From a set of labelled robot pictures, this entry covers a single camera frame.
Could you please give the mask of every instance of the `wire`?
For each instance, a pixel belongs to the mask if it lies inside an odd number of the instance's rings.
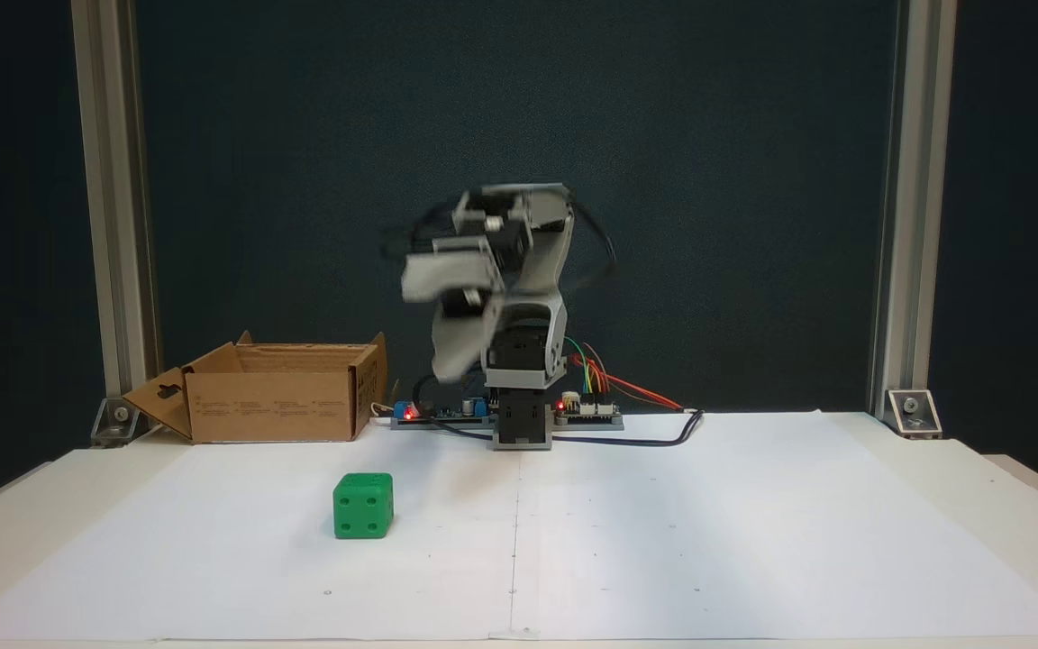
[[[614,256],[614,243],[611,243],[610,236],[606,234],[606,229],[603,228],[598,219],[595,218],[595,216],[591,213],[591,211],[588,209],[588,206],[582,205],[582,202],[574,198],[573,189],[571,190],[571,196],[572,196],[571,208],[574,211],[576,211],[576,213],[578,213],[580,217],[582,217],[583,222],[585,222],[585,224],[588,224],[588,226],[592,228],[592,233],[594,233],[595,236],[600,238],[601,242],[603,242],[603,247],[605,247],[606,249],[606,265],[603,268],[601,268],[601,270],[594,271],[592,272],[592,274],[584,276],[582,279],[579,280],[579,282],[572,283],[570,285],[570,287],[564,289],[564,295],[569,295],[569,293],[573,293],[574,291],[579,291],[579,289],[582,289],[583,287],[589,287],[589,285],[595,283],[598,279],[602,279],[603,276],[612,275],[614,272],[614,267],[617,267],[617,256]]]
[[[483,433],[473,433],[473,432],[470,432],[470,431],[461,431],[461,430],[459,430],[459,428],[448,427],[443,422],[440,422],[440,421],[434,418],[434,416],[428,416],[427,420],[420,420],[420,422],[426,422],[426,423],[428,423],[430,425],[433,425],[433,427],[441,428],[441,430],[443,430],[444,432],[450,433],[452,435],[459,435],[461,438],[473,438],[473,439],[477,439],[477,440],[491,440],[491,435],[485,435]]]
[[[580,358],[574,356],[574,354],[571,354],[570,358],[571,358],[571,362],[573,362],[573,364],[576,364],[576,366],[581,366],[582,364],[582,360]],[[604,376],[605,376],[606,379],[608,379],[608,381],[614,381],[614,382],[619,383],[622,386],[630,387],[633,390],[637,390],[638,393],[641,393],[641,394],[648,396],[648,398],[651,398],[651,399],[655,400],[661,406],[671,407],[673,410],[683,410],[683,406],[681,406],[679,402],[671,400],[671,399],[667,399],[663,395],[660,395],[660,394],[657,394],[657,393],[652,393],[652,390],[648,390],[648,389],[646,389],[646,387],[634,385],[634,383],[631,383],[629,381],[624,381],[623,379],[621,379],[619,377],[612,377],[612,375],[610,375],[610,374],[605,374]]]
[[[577,342],[574,341],[570,336],[564,336],[564,341],[568,341],[569,344],[572,344],[574,346],[574,348],[576,348],[577,352],[579,352],[579,356],[583,358],[583,360],[582,360],[582,366],[583,366],[583,393],[590,393],[590,390],[591,390],[591,375],[588,373],[588,357],[584,356],[584,349],[581,348],[581,346],[579,346],[579,344],[577,344]]]
[[[421,389],[424,389],[428,381],[433,381],[433,379],[435,379],[435,374],[425,374],[424,377],[415,381],[415,386],[411,387],[411,403],[414,403],[415,407],[419,407],[419,394]]]
[[[687,424],[683,425],[683,430],[680,431],[680,436],[671,440],[634,440],[634,439],[623,439],[623,438],[576,438],[576,436],[571,435],[551,435],[552,440],[575,440],[580,443],[600,443],[605,447],[639,447],[639,448],[668,448],[668,447],[679,447],[680,443],[685,442],[685,440],[691,439],[691,433],[695,431],[695,428],[700,426],[700,423],[704,421],[704,411],[695,410],[692,411],[691,416],[688,416]],[[433,427],[440,428],[441,431],[450,433],[453,435],[459,435],[461,438],[472,438],[477,440],[491,440],[491,435],[483,433],[472,433],[470,431],[461,431],[459,428],[449,427],[448,425],[440,422],[436,418],[420,420],[420,422],[426,422]]]
[[[704,421],[704,411],[695,410],[688,416],[687,424],[683,425],[680,436],[674,440],[629,440],[622,438],[574,438],[574,436],[551,435],[552,440],[576,440],[580,443],[602,443],[606,447],[643,447],[643,448],[667,448],[679,447],[685,440],[691,439],[691,432]]]
[[[611,383],[608,382],[608,381],[606,381],[606,379],[605,379],[606,378],[606,366],[603,366],[603,359],[598,356],[598,352],[595,351],[595,348],[593,348],[593,346],[588,345],[588,342],[584,341],[583,342],[583,346],[584,346],[584,348],[588,348],[588,351],[592,352],[592,356],[595,357],[595,362],[598,362],[598,369],[600,369],[601,373],[603,374],[604,379],[603,379],[602,391],[604,391],[604,393],[610,391],[611,390]]]

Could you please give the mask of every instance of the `colored wires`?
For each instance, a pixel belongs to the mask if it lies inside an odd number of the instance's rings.
[[[671,410],[683,410],[683,406],[673,400],[668,399],[663,395],[658,393],[648,390],[647,387],[641,387],[634,385],[630,381],[625,381],[619,377],[613,377],[606,372],[606,367],[603,366],[602,359],[595,352],[595,349],[588,344],[582,344],[592,353],[593,360],[589,360],[588,356],[582,352],[581,346],[577,345],[576,342],[571,341],[571,344],[579,350],[578,354],[571,354],[569,360],[571,360],[573,366],[579,366],[583,369],[584,377],[588,377],[588,386],[597,385],[598,390],[602,393],[609,391],[611,387],[614,387],[619,393],[622,393],[635,401],[650,403],[652,406],[662,406],[667,407]],[[591,377],[595,377],[594,383],[591,381]]]
[[[589,373],[589,370],[588,370],[588,357],[584,356],[584,349],[581,348],[581,346],[579,346],[579,344],[577,344],[577,342],[574,341],[573,339],[570,339],[568,336],[564,336],[564,341],[568,341],[569,344],[571,344],[572,346],[574,346],[574,348],[576,348],[576,351],[579,352],[579,356],[583,358],[583,360],[582,360],[582,366],[583,366],[583,393],[586,394],[586,393],[592,391],[591,373]]]

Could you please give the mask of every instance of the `box flap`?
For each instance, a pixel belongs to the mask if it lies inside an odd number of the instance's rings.
[[[124,396],[132,406],[154,416],[164,427],[190,439],[190,418],[182,370],[167,370]]]
[[[353,435],[363,430],[372,417],[372,402],[382,402],[386,396],[386,337],[378,336],[351,361],[351,423]]]
[[[225,344],[191,360],[189,364],[183,366],[182,372],[184,374],[240,374],[243,373],[243,364],[239,362],[239,354],[236,353],[235,345]]]
[[[240,345],[244,373],[346,373],[366,345]]]

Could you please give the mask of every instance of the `black cable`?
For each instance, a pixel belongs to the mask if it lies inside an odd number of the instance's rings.
[[[435,374],[426,374],[424,377],[415,381],[415,386],[411,387],[411,403],[414,403],[415,407],[419,407],[419,403],[421,403],[421,400],[419,399],[421,389],[424,389],[424,386],[427,385],[428,381],[434,381],[434,379]]]
[[[592,228],[592,233],[594,233],[595,236],[597,236],[598,238],[600,238],[600,240],[602,240],[603,247],[605,247],[606,249],[606,265],[603,266],[601,270],[594,271],[592,272],[592,274],[584,276],[580,280],[577,280],[577,282],[569,285],[568,288],[564,289],[564,293],[572,293],[574,291],[579,291],[579,289],[582,289],[583,287],[590,287],[591,283],[595,283],[598,280],[604,278],[605,276],[612,275],[614,272],[614,267],[617,267],[618,263],[617,255],[614,255],[614,243],[611,243],[610,236],[606,234],[606,229],[604,229],[603,225],[600,224],[598,218],[595,218],[594,214],[591,213],[591,211],[588,209],[588,206],[584,206],[583,202],[580,202],[576,200],[576,198],[572,197],[571,208],[574,211],[576,211],[576,213],[579,214],[580,217],[582,217],[583,222],[585,222],[585,224],[588,224],[588,226]]]
[[[696,410],[691,413],[691,416],[687,420],[687,424],[683,425],[683,431],[680,431],[680,436],[677,436],[674,440],[629,440],[621,438],[574,438],[574,436],[563,436],[563,435],[551,435],[552,440],[577,440],[577,442],[582,443],[602,443],[608,444],[608,447],[643,447],[643,448],[667,448],[667,447],[679,447],[680,443],[685,442],[685,440],[691,439],[691,432],[694,432],[695,427],[700,425],[704,420],[704,411]]]
[[[606,447],[639,447],[639,448],[668,448],[668,447],[679,447],[680,443],[685,442],[685,440],[691,439],[691,432],[694,432],[698,425],[704,420],[704,411],[696,410],[691,413],[691,416],[687,420],[687,424],[683,425],[683,431],[680,431],[680,436],[677,436],[674,440],[629,440],[621,438],[574,438],[574,436],[563,436],[563,435],[551,435],[552,440],[577,440],[581,443],[602,443]],[[441,428],[444,432],[448,432],[453,435],[459,435],[462,438],[473,438],[477,440],[491,440],[491,435],[483,433],[472,433],[470,431],[461,431],[459,428],[449,427],[448,425],[440,422],[436,418],[424,420],[424,422],[433,425],[433,427]]]
[[[433,427],[441,428],[441,430],[443,430],[443,432],[450,433],[453,435],[459,435],[461,438],[474,438],[474,439],[477,439],[477,440],[491,440],[491,435],[486,435],[486,434],[483,434],[483,433],[473,433],[473,432],[470,432],[470,431],[461,431],[461,430],[459,430],[459,428],[448,427],[443,422],[440,422],[440,421],[434,418],[434,416],[429,416],[429,418],[424,420],[424,422],[427,422],[428,424],[433,425]]]

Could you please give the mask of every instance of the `green wire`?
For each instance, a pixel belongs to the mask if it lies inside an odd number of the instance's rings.
[[[583,390],[584,390],[584,393],[590,393],[590,390],[591,390],[591,374],[588,373],[588,354],[584,353],[584,350],[582,350],[582,348],[580,348],[580,346],[579,346],[579,344],[577,344],[577,342],[574,342],[570,337],[564,336],[564,341],[568,341],[569,344],[574,345],[574,348],[576,348],[576,350],[579,351],[579,356],[581,358],[583,358]]]

